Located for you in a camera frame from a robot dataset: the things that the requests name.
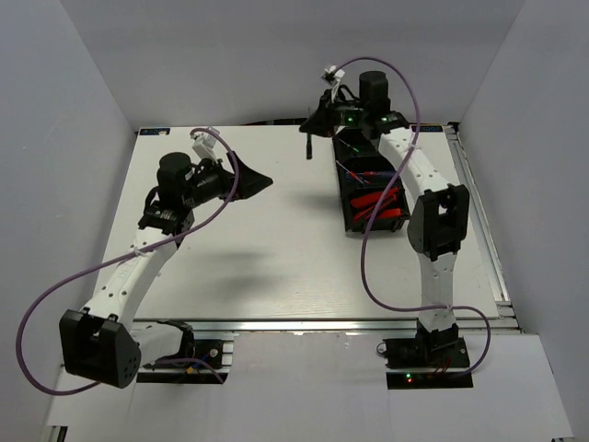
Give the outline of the green black screwdriver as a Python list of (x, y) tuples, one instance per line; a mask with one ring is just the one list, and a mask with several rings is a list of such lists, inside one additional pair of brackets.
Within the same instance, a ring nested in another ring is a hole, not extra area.
[(350, 156), (364, 156), (369, 153), (369, 149), (362, 144), (348, 142), (344, 139), (339, 139), (339, 144), (341, 148)]
[[(307, 118), (312, 114), (311, 108), (307, 107)], [(312, 134), (306, 133), (306, 160), (313, 158)]]

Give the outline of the blue red screwdriver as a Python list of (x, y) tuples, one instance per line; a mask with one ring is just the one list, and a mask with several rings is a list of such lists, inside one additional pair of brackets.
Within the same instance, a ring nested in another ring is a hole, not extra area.
[(352, 173), (352, 172), (347, 172), (346, 173), (346, 178), (348, 180), (355, 180), (363, 185), (369, 184), (369, 181), (366, 180), (365, 178), (363, 178), (362, 176), (359, 176), (358, 174)]
[(350, 180), (355, 180), (363, 185), (368, 184), (368, 181), (363, 179), (361, 176), (359, 176), (358, 174), (356, 174), (355, 172), (349, 170), (348, 168), (346, 168), (343, 164), (340, 163), (339, 160), (335, 161), (336, 165), (342, 169), (345, 173), (346, 173), (346, 177)]
[(366, 180), (390, 180), (396, 172), (394, 170), (379, 170), (379, 171), (365, 171), (359, 172), (358, 175)]

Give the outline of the large red black utility knife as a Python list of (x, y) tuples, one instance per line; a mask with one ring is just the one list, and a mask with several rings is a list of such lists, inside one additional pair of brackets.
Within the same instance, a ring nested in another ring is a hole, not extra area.
[[(360, 222), (368, 220), (375, 210), (376, 204), (379, 198), (382, 196), (382, 192), (371, 192), (365, 195), (361, 195), (350, 200), (352, 211), (354, 214), (353, 221)], [(387, 192), (385, 199), (383, 200), (380, 210), (378, 211), (377, 219), (380, 218), (380, 214), (387, 209), (399, 208), (398, 202), (398, 188), (392, 188)]]

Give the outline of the red black utility knife small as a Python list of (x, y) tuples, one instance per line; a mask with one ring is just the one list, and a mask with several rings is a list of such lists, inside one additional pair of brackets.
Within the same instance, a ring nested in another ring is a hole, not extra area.
[(403, 213), (402, 210), (399, 208), (392, 208), (392, 209), (387, 209), (384, 210), (381, 214), (380, 214), (380, 218), (383, 219), (397, 219), (402, 217)]

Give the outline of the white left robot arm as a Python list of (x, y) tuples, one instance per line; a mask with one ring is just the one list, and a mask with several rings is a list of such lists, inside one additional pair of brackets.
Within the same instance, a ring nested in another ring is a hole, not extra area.
[(67, 310), (59, 332), (68, 374), (123, 389), (144, 366), (184, 367), (196, 354), (190, 325), (158, 320), (135, 328), (133, 320), (149, 288), (177, 252), (194, 222), (196, 207), (212, 199), (246, 200), (273, 184), (237, 155), (230, 172), (210, 157), (194, 164), (185, 153), (159, 160), (157, 185), (145, 200), (129, 257), (78, 311)]

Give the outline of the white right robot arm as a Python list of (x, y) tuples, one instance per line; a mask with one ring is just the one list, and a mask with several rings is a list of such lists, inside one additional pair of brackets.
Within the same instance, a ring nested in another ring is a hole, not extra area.
[(362, 73), (357, 95), (345, 94), (343, 77), (337, 66), (325, 70), (328, 88), (300, 130), (320, 137), (343, 128), (360, 131), (395, 170), (386, 189), (400, 181), (409, 192), (413, 209), (407, 236), (420, 263), (422, 297), (415, 309), (421, 338), (415, 354), (423, 365), (439, 366), (449, 355), (448, 346), (458, 340), (454, 269), (468, 231), (469, 191), (446, 179), (419, 148), (422, 126), (392, 110), (385, 73)]

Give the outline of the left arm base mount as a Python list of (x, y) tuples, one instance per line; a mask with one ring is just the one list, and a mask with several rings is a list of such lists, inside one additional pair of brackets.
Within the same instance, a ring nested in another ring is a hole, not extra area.
[(179, 349), (143, 366), (137, 374), (138, 383), (222, 385), (227, 380), (231, 364), (229, 341), (201, 337), (190, 324), (176, 320), (160, 320), (144, 330), (151, 331), (156, 325), (181, 333)]

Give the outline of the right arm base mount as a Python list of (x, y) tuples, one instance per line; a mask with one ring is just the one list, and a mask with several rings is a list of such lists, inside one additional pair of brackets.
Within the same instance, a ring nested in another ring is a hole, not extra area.
[(453, 390), (474, 387), (471, 374), (461, 375), (470, 366), (465, 340), (427, 353), (417, 338), (385, 339), (376, 346), (385, 359), (389, 390)]

